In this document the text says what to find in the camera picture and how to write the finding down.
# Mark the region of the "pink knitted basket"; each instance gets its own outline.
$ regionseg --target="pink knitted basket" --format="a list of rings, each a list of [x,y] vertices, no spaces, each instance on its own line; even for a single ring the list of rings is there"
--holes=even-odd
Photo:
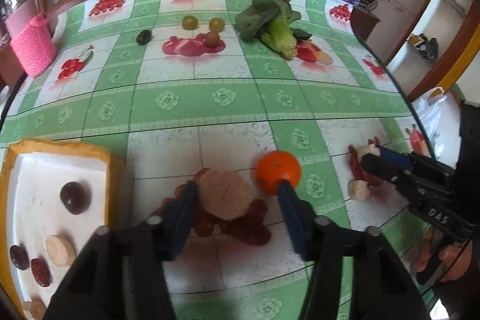
[[[48,29],[49,20],[39,13],[12,39],[11,47],[28,76],[40,75],[53,61],[57,49]]]

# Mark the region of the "blue gripper pad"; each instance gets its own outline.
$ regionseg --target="blue gripper pad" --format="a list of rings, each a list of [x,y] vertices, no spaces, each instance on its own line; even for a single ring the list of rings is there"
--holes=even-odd
[[[295,252],[303,260],[309,260],[307,242],[314,227],[313,208],[308,202],[298,199],[288,181],[282,181],[278,185],[278,204]]]
[[[165,233],[170,237],[170,260],[174,260],[183,250],[190,236],[191,224],[198,203],[197,184],[188,181],[178,199],[166,203],[162,211]]]
[[[405,170],[413,171],[415,165],[411,162],[408,155],[402,155],[401,153],[394,152],[385,147],[378,147],[380,150],[380,157],[386,162],[390,162],[400,166]]]

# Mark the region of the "plastic bag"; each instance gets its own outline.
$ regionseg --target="plastic bag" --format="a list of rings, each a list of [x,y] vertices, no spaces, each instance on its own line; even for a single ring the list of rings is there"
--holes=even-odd
[[[423,128],[425,129],[425,135],[433,144],[433,149],[436,156],[439,156],[443,150],[443,145],[438,144],[435,137],[435,132],[440,122],[440,116],[442,114],[442,103],[446,100],[445,92],[441,87],[435,87],[428,90],[415,102],[412,103],[413,108],[417,112]]]

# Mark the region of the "screw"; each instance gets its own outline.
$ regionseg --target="screw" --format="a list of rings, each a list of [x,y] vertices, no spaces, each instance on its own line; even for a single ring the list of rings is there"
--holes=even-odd
[[[382,232],[376,226],[369,226],[367,228],[367,233],[371,234],[372,236],[379,236]]]
[[[110,228],[108,228],[107,226],[100,226],[97,228],[97,230],[95,230],[95,233],[99,236],[103,236],[108,232],[110,232]]]
[[[156,214],[154,214],[153,216],[150,216],[149,218],[147,218],[146,223],[149,226],[156,226],[156,225],[162,223],[162,218],[160,216],[157,216]]]
[[[315,217],[315,222],[320,226],[327,226],[330,224],[330,219],[326,216]]]

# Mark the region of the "printed flower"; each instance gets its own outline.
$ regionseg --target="printed flower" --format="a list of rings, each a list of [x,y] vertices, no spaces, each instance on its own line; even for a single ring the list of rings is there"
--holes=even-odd
[[[166,91],[155,99],[155,102],[163,110],[171,110],[177,106],[179,99],[178,95],[175,95],[173,92]]]
[[[253,309],[253,313],[257,319],[271,320],[277,315],[281,307],[282,303],[280,301],[273,298],[264,298]]]
[[[320,96],[325,100],[327,101],[330,105],[334,105],[335,104],[335,98],[332,97],[332,94],[327,92],[327,91],[322,91],[320,93]]]
[[[286,92],[280,90],[277,93],[277,102],[285,107],[291,107],[293,105],[293,98]]]
[[[125,76],[125,73],[123,71],[117,70],[110,75],[109,81],[110,83],[118,83],[123,79],[124,76]]]
[[[291,136],[292,144],[299,150],[308,150],[308,133],[300,129],[294,129]]]
[[[265,53],[267,51],[267,48],[265,47],[265,45],[261,45],[261,44],[256,44],[254,45],[253,48],[255,49],[255,51],[258,51],[261,53]]]
[[[271,75],[275,75],[278,72],[278,67],[272,63],[265,63],[263,69]]]
[[[227,88],[221,88],[213,93],[213,100],[221,106],[230,105],[234,101],[235,97],[236,94]]]
[[[120,55],[118,55],[118,58],[121,60],[128,59],[132,54],[132,51],[130,49],[125,49]]]
[[[360,106],[361,101],[360,101],[360,98],[358,97],[358,95],[355,95],[354,93],[351,93],[350,94],[350,99],[352,100],[352,102],[354,104],[356,104],[357,106]]]
[[[150,6],[143,6],[142,10],[140,10],[140,14],[144,15],[150,11]]]
[[[113,102],[105,102],[100,111],[98,112],[98,116],[101,120],[109,120],[112,118],[113,113],[115,112],[115,105]]]
[[[68,117],[70,117],[70,114],[71,114],[71,109],[67,106],[67,107],[64,107],[63,110],[58,114],[58,122],[60,122],[61,124],[63,124],[65,121],[68,120]]]
[[[325,182],[320,180],[317,175],[312,174],[307,179],[307,193],[313,198],[323,197],[323,190],[325,190]]]

